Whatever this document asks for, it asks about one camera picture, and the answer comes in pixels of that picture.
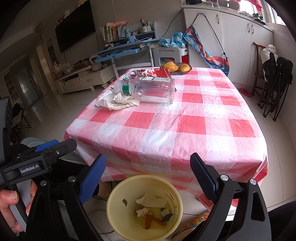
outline desk leg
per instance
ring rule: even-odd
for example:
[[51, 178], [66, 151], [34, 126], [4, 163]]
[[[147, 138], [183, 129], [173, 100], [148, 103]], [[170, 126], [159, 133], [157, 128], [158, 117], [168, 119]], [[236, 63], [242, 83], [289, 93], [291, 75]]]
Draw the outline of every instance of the desk leg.
[[154, 67], [153, 56], [152, 56], [152, 51], [151, 51], [151, 48], [150, 47], [149, 47], [149, 53], [150, 53], [151, 66]]
[[111, 58], [111, 63], [112, 63], [113, 69], [114, 69], [114, 73], [115, 73], [116, 79], [118, 79], [119, 78], [119, 75], [118, 75], [118, 71], [116, 69], [116, 65], [115, 65], [115, 62], [114, 62], [114, 59], [113, 58]]

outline yellow bucket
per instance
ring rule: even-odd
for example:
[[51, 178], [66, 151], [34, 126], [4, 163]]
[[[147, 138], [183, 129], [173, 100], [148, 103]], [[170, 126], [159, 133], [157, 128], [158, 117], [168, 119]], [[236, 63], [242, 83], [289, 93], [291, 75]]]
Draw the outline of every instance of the yellow bucket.
[[[139, 207], [135, 201], [142, 198], [145, 193], [166, 199], [165, 207], [173, 213], [173, 216], [165, 226], [152, 220], [151, 228], [144, 229], [145, 217], [138, 218], [135, 215]], [[129, 241], [165, 239], [178, 227], [182, 214], [183, 204], [176, 188], [168, 181], [152, 175], [138, 175], [125, 179], [113, 189], [107, 202], [107, 217], [110, 225], [116, 233]]]

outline pink plush toy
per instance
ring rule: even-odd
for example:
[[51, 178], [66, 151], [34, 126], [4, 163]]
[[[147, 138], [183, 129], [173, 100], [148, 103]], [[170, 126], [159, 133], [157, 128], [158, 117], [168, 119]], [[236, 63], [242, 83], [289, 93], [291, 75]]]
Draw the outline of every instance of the pink plush toy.
[[118, 28], [119, 26], [123, 26], [123, 25], [126, 25], [127, 22], [126, 21], [120, 21], [120, 22], [117, 22], [117, 23], [114, 23], [112, 25], [113, 28]]

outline blue gripper pad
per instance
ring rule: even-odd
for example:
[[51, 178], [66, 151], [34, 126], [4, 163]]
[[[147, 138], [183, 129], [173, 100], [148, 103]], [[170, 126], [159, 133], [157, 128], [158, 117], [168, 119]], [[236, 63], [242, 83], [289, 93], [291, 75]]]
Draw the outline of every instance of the blue gripper pad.
[[218, 181], [216, 180], [215, 182], [208, 171], [211, 171], [211, 169], [213, 169], [212, 171], [214, 172], [214, 174], [217, 171], [212, 166], [205, 165], [197, 153], [193, 153], [190, 156], [190, 167], [198, 183], [200, 184], [206, 198], [211, 200], [213, 203], [216, 203], [218, 199]]
[[103, 155], [99, 155], [91, 165], [91, 169], [80, 184], [80, 194], [78, 197], [80, 203], [84, 204], [92, 197], [105, 169], [106, 158]]
[[37, 146], [37, 148], [35, 149], [35, 152], [39, 152], [39, 151], [43, 151], [45, 150], [46, 148], [50, 147], [50, 146], [53, 146], [55, 144], [58, 144], [59, 142], [57, 140], [52, 140], [52, 141], [49, 141], [47, 143], [44, 143], [42, 145], [39, 145]]

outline screw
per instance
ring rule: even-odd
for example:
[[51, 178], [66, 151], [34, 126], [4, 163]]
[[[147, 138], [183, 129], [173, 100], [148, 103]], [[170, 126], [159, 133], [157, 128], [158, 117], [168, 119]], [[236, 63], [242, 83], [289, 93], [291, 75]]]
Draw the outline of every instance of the screw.
[[256, 180], [255, 179], [250, 179], [250, 183], [252, 184], [252, 185], [256, 185], [257, 184], [257, 182], [256, 182]]
[[72, 183], [72, 182], [76, 181], [76, 177], [70, 176], [70, 177], [68, 177], [68, 181]]
[[44, 187], [46, 184], [47, 184], [47, 181], [45, 181], [45, 180], [43, 180], [43, 181], [40, 182], [40, 185], [43, 186], [43, 187]]
[[220, 176], [220, 178], [221, 178], [221, 180], [223, 180], [223, 181], [228, 181], [228, 179], [229, 179], [229, 177], [228, 177], [227, 175], [225, 175], [225, 174], [222, 174], [222, 175]]

